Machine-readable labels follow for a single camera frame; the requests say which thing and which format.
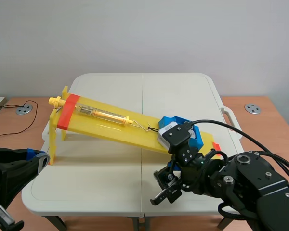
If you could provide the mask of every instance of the yellow support stand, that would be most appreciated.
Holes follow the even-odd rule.
[[[68,87],[65,86],[62,91],[62,98],[66,100],[70,93],[67,92]],[[137,121],[144,128],[148,127],[148,123],[153,128],[158,128],[159,119],[143,115],[141,113],[125,110],[123,108],[115,107],[99,101],[90,100],[84,97],[80,97],[77,103],[105,110],[108,112],[116,113],[119,115],[128,116],[130,120]],[[49,146],[50,156],[52,165],[55,159],[55,140],[56,140],[56,129],[58,121],[61,115],[62,109],[53,109],[49,118]],[[77,110],[73,111],[70,119],[68,129],[69,131],[81,133],[89,136],[98,137],[101,139],[107,139],[111,141],[117,141],[132,146],[152,150],[160,153],[167,153],[167,150],[158,142],[157,133],[153,131],[145,131],[142,128],[137,128],[131,124],[126,123],[119,124],[104,119],[95,118],[89,115],[84,115]],[[61,140],[63,141],[66,136],[66,131],[61,130]],[[204,142],[204,146],[200,150],[203,154],[210,151],[212,142],[214,142],[213,136],[206,132],[201,132],[201,137]]]

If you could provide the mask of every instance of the robotic arm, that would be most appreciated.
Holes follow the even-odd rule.
[[[0,148],[0,228],[3,231],[19,231],[23,228],[24,222],[15,224],[6,208],[46,167],[49,160],[49,155],[42,151]]]
[[[218,121],[213,123],[229,127]],[[168,166],[154,172],[163,191],[151,203],[158,205],[166,198],[173,203],[182,191],[204,194],[223,200],[218,206],[222,216],[246,220],[254,231],[289,230],[289,183],[261,156],[269,156],[288,169],[289,162],[267,151],[248,151],[228,158],[225,153],[212,149],[203,156],[188,145],[192,125],[193,122],[176,125],[159,133],[172,159]],[[216,154],[223,160],[212,159]],[[181,171],[180,177],[174,175],[175,169]],[[224,211],[227,206],[239,214]]]

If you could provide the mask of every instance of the table handle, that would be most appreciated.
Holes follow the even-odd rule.
[[[223,108],[221,108],[221,111],[228,116],[230,123],[233,127],[237,128],[239,130],[242,130],[239,122],[236,119],[235,114],[233,113],[233,111],[229,107],[224,106]],[[241,139],[243,137],[241,134],[238,134],[238,133],[236,135],[239,139]]]

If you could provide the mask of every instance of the blue block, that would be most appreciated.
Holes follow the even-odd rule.
[[[158,122],[158,128],[161,129],[163,127],[165,127],[166,125],[168,125],[171,122],[176,122],[177,124],[184,124],[185,122],[191,122],[190,120],[187,119],[183,119],[181,117],[166,117],[164,116],[159,122]],[[199,127],[193,125],[193,132],[195,134],[195,138],[190,138],[189,139],[189,146],[192,148],[198,148],[198,150],[200,150],[203,147],[203,141],[202,141],[202,137],[200,135],[200,130]]]

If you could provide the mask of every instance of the wooden desk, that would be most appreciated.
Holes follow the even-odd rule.
[[[48,98],[13,98],[7,104],[22,105],[26,100],[35,100],[39,104],[36,121],[30,129],[18,134],[0,137],[0,147],[11,149],[33,148],[40,149],[43,145],[41,137],[52,107],[48,105]],[[276,110],[271,101],[266,97],[223,97],[225,106],[231,108],[243,131],[257,139],[273,153],[289,161],[289,126]],[[244,105],[256,103],[262,108],[262,113],[253,115],[245,111]],[[34,113],[19,116],[15,109],[2,109],[0,111],[0,134],[18,132],[26,128],[33,120]],[[253,143],[242,139],[244,150],[258,150]],[[277,164],[270,163],[276,170],[285,175]],[[8,211],[16,221],[24,220],[24,231],[57,231],[45,218],[31,214],[23,205],[20,194],[15,198]],[[124,217],[64,217],[63,220],[69,231],[129,231],[132,230],[131,220]],[[182,217],[157,217],[151,221],[151,231],[216,231],[221,216],[182,216]],[[234,221],[226,231],[250,231],[243,221]]]

